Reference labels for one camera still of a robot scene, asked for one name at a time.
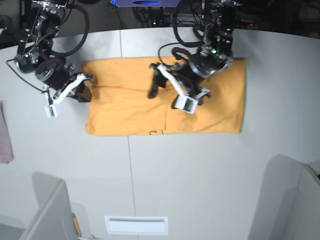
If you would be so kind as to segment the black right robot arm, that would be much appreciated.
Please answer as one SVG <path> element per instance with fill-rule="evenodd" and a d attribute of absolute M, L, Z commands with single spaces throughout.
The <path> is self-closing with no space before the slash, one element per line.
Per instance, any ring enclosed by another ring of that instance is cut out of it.
<path fill-rule="evenodd" d="M 5 63 L 14 63 L 15 67 L 11 70 L 17 77 L 20 74 L 34 74 L 43 84 L 42 89 L 34 87 L 41 94 L 48 95 L 51 89 L 55 90 L 55 95 L 49 99 L 50 103 L 64 98 L 89 103 L 92 93 L 86 82 L 93 78 L 92 75 L 75 72 L 75 65 L 67 64 L 67 58 L 81 49 L 89 34 L 90 19 L 87 11 L 66 0 L 35 0 L 34 4 L 22 38 L 17 44 L 16 55 Z M 59 9 L 77 10 L 84 18 L 84 33 L 80 42 L 66 52 L 53 50 L 53 39 L 64 24 L 58 14 Z"/>

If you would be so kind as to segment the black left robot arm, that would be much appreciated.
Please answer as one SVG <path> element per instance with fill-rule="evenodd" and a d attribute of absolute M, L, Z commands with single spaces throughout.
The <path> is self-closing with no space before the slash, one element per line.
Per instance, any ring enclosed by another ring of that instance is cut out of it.
<path fill-rule="evenodd" d="M 217 72 L 225 70 L 233 62 L 233 31 L 237 15 L 237 2 L 232 0 L 206 0 L 202 8 L 200 24 L 192 28 L 198 41 L 186 42 L 178 33 L 178 14 L 182 4 L 178 4 L 172 15 L 173 33 L 177 43 L 171 53 L 175 63 L 167 64 L 163 60 L 150 64 L 154 70 L 147 97 L 154 99 L 159 88 L 165 88 L 169 81 L 165 73 L 174 77 L 186 90 L 187 96 L 196 100 L 198 105 L 204 98 L 210 98 L 211 92 L 201 83 Z"/>

